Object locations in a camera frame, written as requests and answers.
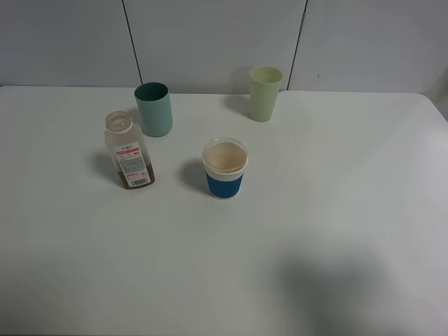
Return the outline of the pale green plastic cup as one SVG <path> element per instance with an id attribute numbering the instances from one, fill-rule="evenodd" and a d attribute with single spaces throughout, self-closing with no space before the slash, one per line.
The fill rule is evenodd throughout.
<path id="1" fill-rule="evenodd" d="M 283 80 L 282 72 L 272 66 L 257 66 L 249 72 L 251 79 L 250 117 L 263 123 L 272 117 Z"/>

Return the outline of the blue sleeved paper cup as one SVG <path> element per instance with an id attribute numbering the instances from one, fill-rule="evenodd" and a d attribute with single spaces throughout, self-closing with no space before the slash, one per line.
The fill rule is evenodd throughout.
<path id="1" fill-rule="evenodd" d="M 230 200 L 237 195 L 248 158 L 246 147 L 234 139 L 213 139 L 204 147 L 202 163 L 209 191 L 215 198 Z"/>

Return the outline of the teal plastic cup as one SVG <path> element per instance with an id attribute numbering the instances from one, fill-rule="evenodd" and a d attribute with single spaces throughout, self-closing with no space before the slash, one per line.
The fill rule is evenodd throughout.
<path id="1" fill-rule="evenodd" d="M 134 91 L 141 127 L 151 137 L 163 137 L 173 127 L 169 89 L 158 82 L 145 83 Z"/>

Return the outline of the clear plastic drink bottle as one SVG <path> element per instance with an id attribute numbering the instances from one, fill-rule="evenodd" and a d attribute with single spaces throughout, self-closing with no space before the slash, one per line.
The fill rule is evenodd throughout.
<path id="1" fill-rule="evenodd" d="M 141 127 L 126 112 L 115 111 L 107 115 L 104 138 L 125 189 L 143 188 L 155 182 Z"/>

